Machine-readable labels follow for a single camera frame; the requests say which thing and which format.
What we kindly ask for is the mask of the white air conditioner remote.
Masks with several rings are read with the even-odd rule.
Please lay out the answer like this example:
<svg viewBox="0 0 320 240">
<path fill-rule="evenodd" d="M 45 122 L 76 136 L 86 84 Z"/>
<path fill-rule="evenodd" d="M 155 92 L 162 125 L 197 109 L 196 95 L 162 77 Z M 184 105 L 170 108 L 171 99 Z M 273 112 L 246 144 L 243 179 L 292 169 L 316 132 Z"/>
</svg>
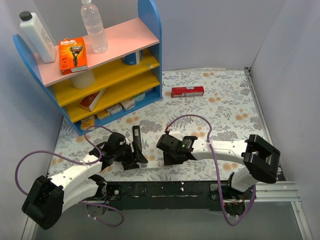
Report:
<svg viewBox="0 0 320 240">
<path fill-rule="evenodd" d="M 163 161 L 151 161 L 148 163 L 144 163 L 142 167 L 147 169 L 156 169 L 156 168 L 163 168 L 165 167 L 165 165 Z"/>
</svg>

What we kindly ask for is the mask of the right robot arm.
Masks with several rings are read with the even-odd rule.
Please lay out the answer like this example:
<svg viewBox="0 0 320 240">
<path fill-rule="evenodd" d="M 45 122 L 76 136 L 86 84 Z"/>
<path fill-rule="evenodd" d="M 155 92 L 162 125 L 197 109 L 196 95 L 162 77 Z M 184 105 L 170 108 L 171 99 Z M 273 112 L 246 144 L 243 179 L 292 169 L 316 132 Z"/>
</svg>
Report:
<svg viewBox="0 0 320 240">
<path fill-rule="evenodd" d="M 227 195 L 237 199 L 258 182 L 274 184 L 277 182 L 280 151 L 263 139 L 251 134 L 246 140 L 213 141 L 196 136 L 185 136 L 182 140 L 163 134 L 156 147 L 163 152 L 166 166 L 180 165 L 188 160 L 220 160 L 244 167 L 232 173 L 226 186 Z"/>
</svg>

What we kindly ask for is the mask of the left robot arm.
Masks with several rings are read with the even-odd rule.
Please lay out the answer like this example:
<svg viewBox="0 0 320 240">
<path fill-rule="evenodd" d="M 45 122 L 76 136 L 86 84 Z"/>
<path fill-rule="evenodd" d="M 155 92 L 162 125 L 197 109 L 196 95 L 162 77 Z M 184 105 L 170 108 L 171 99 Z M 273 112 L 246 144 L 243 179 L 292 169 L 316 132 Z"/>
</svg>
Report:
<svg viewBox="0 0 320 240">
<path fill-rule="evenodd" d="M 26 196 L 22 212 L 48 230 L 65 210 L 85 199 L 108 201 L 111 192 L 99 173 L 114 162 L 120 162 L 124 170 L 148 163 L 142 153 L 139 133 L 128 143 L 124 135 L 113 132 L 107 141 L 94 146 L 77 164 L 51 177 L 38 177 Z"/>
</svg>

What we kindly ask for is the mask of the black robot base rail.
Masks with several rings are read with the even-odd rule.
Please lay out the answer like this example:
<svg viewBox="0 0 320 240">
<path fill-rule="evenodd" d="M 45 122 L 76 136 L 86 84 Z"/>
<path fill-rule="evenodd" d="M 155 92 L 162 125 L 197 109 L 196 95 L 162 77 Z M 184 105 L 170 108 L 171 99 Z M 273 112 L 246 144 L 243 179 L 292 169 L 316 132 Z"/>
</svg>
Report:
<svg viewBox="0 0 320 240">
<path fill-rule="evenodd" d="M 216 181 L 122 181 L 108 182 L 105 196 L 88 201 L 106 202 L 119 210 L 207 209 L 237 217 L 244 213 L 253 188 L 238 193 L 221 182 L 223 207 Z"/>
</svg>

